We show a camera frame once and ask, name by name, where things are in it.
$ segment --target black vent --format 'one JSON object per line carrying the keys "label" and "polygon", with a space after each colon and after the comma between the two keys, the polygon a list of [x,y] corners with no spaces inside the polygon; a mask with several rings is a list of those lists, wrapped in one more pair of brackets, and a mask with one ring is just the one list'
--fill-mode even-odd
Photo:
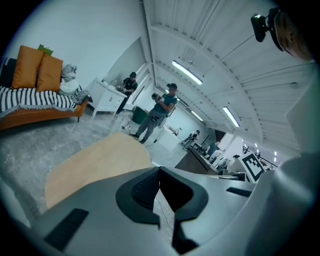
{"label": "black vent", "polygon": [[70,242],[89,212],[82,209],[73,209],[44,239],[49,245],[62,251]]}
{"label": "black vent", "polygon": [[235,188],[235,187],[229,187],[226,191],[243,196],[243,197],[250,197],[251,195],[251,191],[248,190],[243,190],[243,189],[239,189],[239,188]]}

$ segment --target sneaker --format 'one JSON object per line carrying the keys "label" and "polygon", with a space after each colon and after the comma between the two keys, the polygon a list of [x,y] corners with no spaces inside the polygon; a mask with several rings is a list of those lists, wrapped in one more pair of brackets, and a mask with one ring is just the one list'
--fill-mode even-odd
{"label": "sneaker", "polygon": [[139,136],[138,136],[137,134],[135,134],[135,133],[129,133],[129,135],[130,135],[131,137],[133,137],[134,139],[136,139],[136,140],[139,139]]}

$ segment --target striped blanket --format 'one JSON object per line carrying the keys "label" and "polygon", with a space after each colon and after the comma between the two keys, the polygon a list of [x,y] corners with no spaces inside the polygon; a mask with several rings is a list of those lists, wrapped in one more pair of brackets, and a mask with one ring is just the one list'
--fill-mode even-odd
{"label": "striped blanket", "polygon": [[77,104],[89,94],[79,86],[73,96],[60,95],[54,91],[37,92],[35,88],[10,89],[0,86],[0,119],[19,109],[75,111]]}

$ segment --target white desk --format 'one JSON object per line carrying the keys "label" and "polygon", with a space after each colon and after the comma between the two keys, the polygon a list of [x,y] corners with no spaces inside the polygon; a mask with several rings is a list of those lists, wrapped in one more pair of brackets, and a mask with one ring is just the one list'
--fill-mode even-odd
{"label": "white desk", "polygon": [[163,127],[158,137],[158,143],[165,146],[168,150],[172,151],[180,140],[173,132],[167,127]]}
{"label": "white desk", "polygon": [[115,114],[126,97],[126,95],[117,91],[115,87],[108,85],[106,82],[99,81],[98,78],[94,79],[88,91],[93,100],[93,102],[89,102],[94,107],[93,117],[97,111],[114,112],[113,114]]}

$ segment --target ceiling light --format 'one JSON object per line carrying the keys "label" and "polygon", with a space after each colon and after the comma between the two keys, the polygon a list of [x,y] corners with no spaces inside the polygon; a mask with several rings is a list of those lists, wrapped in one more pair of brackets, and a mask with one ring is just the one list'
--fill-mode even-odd
{"label": "ceiling light", "polygon": [[240,125],[238,124],[237,120],[234,118],[234,116],[231,114],[231,112],[229,111],[229,109],[224,106],[223,107],[223,110],[224,112],[226,112],[226,114],[228,115],[228,117],[231,119],[231,121],[233,122],[233,124],[236,126],[236,127],[240,127]]}
{"label": "ceiling light", "polygon": [[195,81],[198,85],[201,85],[203,81],[195,76],[189,69],[182,66],[180,63],[176,62],[175,60],[172,61],[172,65],[174,65],[178,70],[182,71],[188,77],[190,77],[193,81]]}
{"label": "ceiling light", "polygon": [[200,121],[203,122],[203,120],[200,118],[200,116],[198,116],[195,112],[191,111],[192,114],[194,114]]}

